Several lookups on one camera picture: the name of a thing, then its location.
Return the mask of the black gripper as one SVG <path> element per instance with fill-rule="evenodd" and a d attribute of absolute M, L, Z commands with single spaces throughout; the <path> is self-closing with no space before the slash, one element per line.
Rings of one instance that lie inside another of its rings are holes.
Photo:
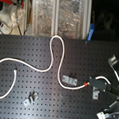
<path fill-rule="evenodd" d="M 89 84 L 93 87 L 97 87 L 98 90 L 104 91 L 108 85 L 110 85 L 110 82 L 106 77 L 103 76 L 97 76 L 95 78 L 89 79 Z"/>

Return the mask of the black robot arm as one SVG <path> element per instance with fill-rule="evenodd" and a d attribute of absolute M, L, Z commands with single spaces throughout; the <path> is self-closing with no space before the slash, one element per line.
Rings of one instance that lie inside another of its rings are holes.
<path fill-rule="evenodd" d="M 112 68 L 117 78 L 117 83 L 111 83 L 104 76 L 91 78 L 89 84 L 96 87 L 99 91 L 108 93 L 115 98 L 115 102 L 109 105 L 109 109 L 113 106 L 116 107 L 113 115 L 119 115 L 119 60 L 113 55 L 109 60 L 108 64 Z"/>

